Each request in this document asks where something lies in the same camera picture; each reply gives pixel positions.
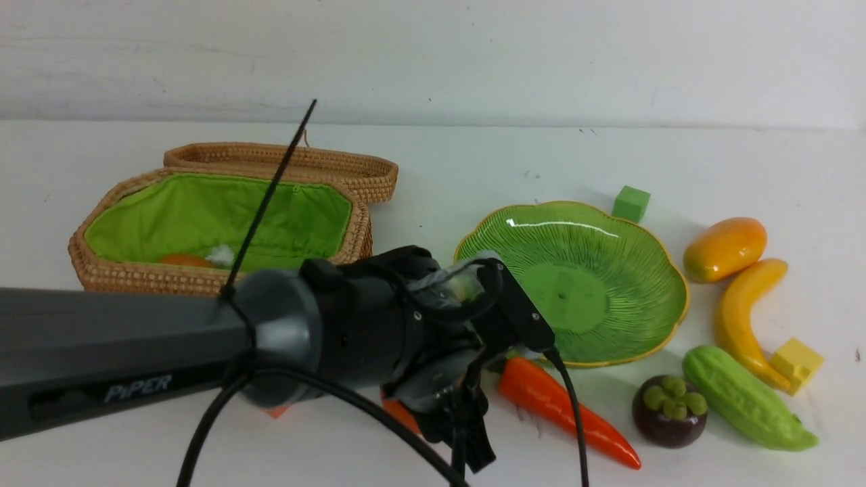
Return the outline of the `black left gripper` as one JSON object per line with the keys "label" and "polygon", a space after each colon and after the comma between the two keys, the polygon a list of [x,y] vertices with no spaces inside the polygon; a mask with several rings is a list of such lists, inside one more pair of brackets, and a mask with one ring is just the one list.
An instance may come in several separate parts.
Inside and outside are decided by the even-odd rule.
{"label": "black left gripper", "polygon": [[403,376],[382,388],[414,416],[424,440],[451,448],[452,466],[460,472],[478,473],[496,459],[484,423],[488,398],[480,390],[480,349],[470,331],[427,338]]}

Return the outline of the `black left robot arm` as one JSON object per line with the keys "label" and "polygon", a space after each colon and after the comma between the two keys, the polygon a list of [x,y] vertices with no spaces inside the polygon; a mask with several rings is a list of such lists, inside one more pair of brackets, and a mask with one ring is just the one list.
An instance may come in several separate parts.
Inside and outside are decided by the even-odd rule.
{"label": "black left robot arm", "polygon": [[463,484],[495,461],[480,370],[507,350],[514,282],[494,256],[441,268],[408,246],[349,265],[263,269],[217,297],[2,289],[2,438],[219,388],[187,450],[235,396],[271,409],[330,395],[408,440],[359,395],[378,386],[417,422],[409,444]]}

